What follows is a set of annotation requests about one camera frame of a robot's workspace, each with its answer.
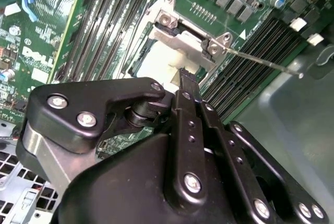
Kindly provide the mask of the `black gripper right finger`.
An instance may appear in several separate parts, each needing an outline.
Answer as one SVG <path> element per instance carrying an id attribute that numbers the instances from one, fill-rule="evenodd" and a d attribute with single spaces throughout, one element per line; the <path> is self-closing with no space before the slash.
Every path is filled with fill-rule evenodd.
<path id="1" fill-rule="evenodd" d="M 237 223 L 329 223 L 325 210 L 242 124 L 221 123 L 184 68 L 180 88 L 194 96 Z"/>

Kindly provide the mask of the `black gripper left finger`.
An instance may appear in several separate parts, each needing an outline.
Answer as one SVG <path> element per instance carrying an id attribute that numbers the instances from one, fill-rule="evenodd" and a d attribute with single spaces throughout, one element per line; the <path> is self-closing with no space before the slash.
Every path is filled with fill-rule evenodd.
<path id="1" fill-rule="evenodd" d="M 208 198 L 203 126 L 194 96 L 152 78 L 43 85 L 30 94 L 17 155 L 62 200 L 83 171 L 166 135 L 164 196 L 176 210 L 199 210 Z"/>

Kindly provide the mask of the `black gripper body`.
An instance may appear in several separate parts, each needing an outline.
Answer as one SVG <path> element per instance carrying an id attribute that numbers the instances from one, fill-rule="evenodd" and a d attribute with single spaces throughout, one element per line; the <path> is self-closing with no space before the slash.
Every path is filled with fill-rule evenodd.
<path id="1" fill-rule="evenodd" d="M 208 198 L 185 214 L 170 206 L 163 189 L 171 139 L 144 139 L 83 171 L 57 208 L 57 223 L 252 223 L 234 189 L 205 153 Z"/>

